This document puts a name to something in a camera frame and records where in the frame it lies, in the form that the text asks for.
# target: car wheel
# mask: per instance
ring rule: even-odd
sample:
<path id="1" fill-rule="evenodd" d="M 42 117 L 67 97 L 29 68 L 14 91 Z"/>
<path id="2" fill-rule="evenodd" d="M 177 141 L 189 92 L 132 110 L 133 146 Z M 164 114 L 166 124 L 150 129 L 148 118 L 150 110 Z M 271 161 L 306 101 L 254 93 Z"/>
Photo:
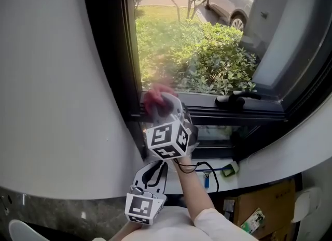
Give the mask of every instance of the car wheel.
<path id="1" fill-rule="evenodd" d="M 209 0 L 206 0 L 204 3 L 203 3 L 203 5 L 204 5 L 204 7 L 206 8 L 206 9 L 210 9 L 210 7 L 209 7 Z"/>
<path id="2" fill-rule="evenodd" d="M 236 29 L 243 31 L 245 26 L 245 20 L 243 16 L 237 15 L 230 22 L 230 26 L 235 27 Z"/>

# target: wire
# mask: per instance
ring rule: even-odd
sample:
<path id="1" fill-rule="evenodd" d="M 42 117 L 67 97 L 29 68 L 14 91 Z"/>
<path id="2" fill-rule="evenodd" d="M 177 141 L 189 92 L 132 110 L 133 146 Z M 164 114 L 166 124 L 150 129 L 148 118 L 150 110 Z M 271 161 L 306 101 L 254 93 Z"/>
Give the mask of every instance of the wire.
<path id="1" fill-rule="evenodd" d="M 197 167 L 200 166 L 200 165 L 207 165 L 208 168 L 211 170 L 211 172 L 213 173 L 213 176 L 214 176 L 214 179 L 216 180 L 216 184 L 217 184 L 217 191 L 219 191 L 219 182 L 218 182 L 218 179 L 217 179 L 217 175 L 216 175 L 216 172 L 214 171 L 214 169 L 210 166 L 210 164 L 208 162 L 198 162 L 197 164 L 190 164 L 190 165 L 185 165 L 185 164 L 180 164 L 178 159 L 174 159 L 174 162 L 178 165 L 179 169 L 185 173 L 185 174 L 190 174 L 190 173 L 193 173 L 196 171 Z M 181 166 L 185 166 L 185 167 L 190 167 L 190 166 L 194 166 L 194 169 L 189 171 L 189 172 L 185 172 Z"/>

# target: window frame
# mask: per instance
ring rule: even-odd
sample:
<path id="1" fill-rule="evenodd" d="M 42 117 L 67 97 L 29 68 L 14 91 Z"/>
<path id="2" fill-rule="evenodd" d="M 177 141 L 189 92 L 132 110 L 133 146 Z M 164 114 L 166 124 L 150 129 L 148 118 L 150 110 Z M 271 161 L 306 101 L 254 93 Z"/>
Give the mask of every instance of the window frame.
<path id="1" fill-rule="evenodd" d="M 138 63 L 133 0 L 85 0 L 89 21 L 105 71 L 121 115 L 134 138 L 143 159 L 147 156 L 140 122 L 151 118 L 142 103 L 144 92 Z M 194 124 L 199 125 L 255 125 L 257 130 L 234 146 L 200 147 L 194 158 L 228 158 L 237 161 L 266 147 L 285 135 L 329 96 L 332 86 L 332 54 L 315 79 L 300 84 L 302 94 L 290 102 L 287 109 L 277 100 L 246 98 L 242 111 L 220 110 L 214 105 L 216 96 L 199 93 L 180 93 Z"/>

